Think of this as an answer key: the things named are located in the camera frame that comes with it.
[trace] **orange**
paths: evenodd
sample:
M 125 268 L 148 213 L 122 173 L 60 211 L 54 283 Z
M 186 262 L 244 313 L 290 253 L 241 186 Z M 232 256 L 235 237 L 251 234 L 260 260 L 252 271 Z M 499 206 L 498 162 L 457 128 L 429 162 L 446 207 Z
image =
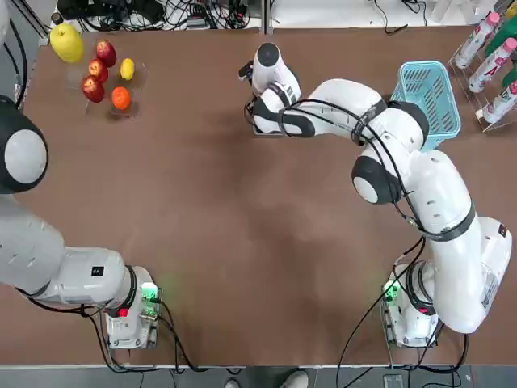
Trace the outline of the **orange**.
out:
M 119 86 L 113 89 L 113 92 L 111 93 L 111 102 L 115 108 L 123 111 L 131 103 L 131 96 L 125 87 Z

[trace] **yellow fruit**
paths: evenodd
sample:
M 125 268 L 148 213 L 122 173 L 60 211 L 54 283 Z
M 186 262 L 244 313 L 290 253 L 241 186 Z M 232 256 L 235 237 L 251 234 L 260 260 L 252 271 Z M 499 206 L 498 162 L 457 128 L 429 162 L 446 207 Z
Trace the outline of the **yellow fruit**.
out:
M 120 64 L 120 77 L 129 81 L 135 74 L 135 62 L 130 58 L 126 58 Z
M 79 32 L 68 23 L 55 26 L 50 32 L 50 45 L 59 58 L 68 63 L 79 62 L 84 44 Z

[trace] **shoe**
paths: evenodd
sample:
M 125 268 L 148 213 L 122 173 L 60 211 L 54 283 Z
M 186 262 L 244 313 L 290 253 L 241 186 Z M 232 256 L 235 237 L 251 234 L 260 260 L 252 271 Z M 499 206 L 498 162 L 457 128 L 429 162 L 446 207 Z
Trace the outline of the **shoe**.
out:
M 304 370 L 297 370 L 288 377 L 280 388 L 308 388 L 309 375 Z
M 230 378 L 226 384 L 225 384 L 225 388 L 241 388 L 241 386 L 239 386 L 239 383 L 235 380 L 233 380 L 232 378 Z

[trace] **green indicator light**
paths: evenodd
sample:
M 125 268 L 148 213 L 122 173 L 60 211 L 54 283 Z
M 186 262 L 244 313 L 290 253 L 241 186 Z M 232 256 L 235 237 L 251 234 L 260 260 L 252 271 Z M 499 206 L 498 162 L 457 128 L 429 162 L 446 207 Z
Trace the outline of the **green indicator light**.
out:
M 158 287 L 151 282 L 142 284 L 142 296 L 147 299 L 153 299 L 158 295 Z
M 394 299 L 397 299 L 398 290 L 400 289 L 400 284 L 398 281 L 394 282 L 392 284 L 392 281 L 389 281 L 384 285 L 384 291 L 385 291 L 385 300 L 387 302 L 391 302 Z

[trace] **white bottle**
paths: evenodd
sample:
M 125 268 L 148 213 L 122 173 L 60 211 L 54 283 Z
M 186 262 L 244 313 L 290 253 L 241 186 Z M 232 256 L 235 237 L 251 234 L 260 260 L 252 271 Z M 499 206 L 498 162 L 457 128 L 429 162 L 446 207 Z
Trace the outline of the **white bottle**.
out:
M 483 19 L 476 26 L 476 28 L 474 28 L 474 31 L 463 43 L 463 46 L 461 46 L 460 51 L 454 58 L 456 66 L 458 66 L 460 69 L 465 69 L 470 65 L 470 62 L 472 62 L 472 59 L 475 57 L 477 51 L 482 47 L 483 44 L 485 44 L 486 40 L 490 36 L 490 33 L 498 25 L 499 20 L 500 18 L 497 12 L 490 12 L 489 15 Z
M 483 117 L 489 123 L 495 123 L 506 115 L 517 103 L 517 80 L 498 95 L 494 101 L 483 107 Z
M 517 49 L 517 40 L 508 38 L 497 47 L 469 78 L 469 89 L 473 93 L 479 93 L 485 84 L 492 79 L 494 74 L 506 63 L 510 54 Z

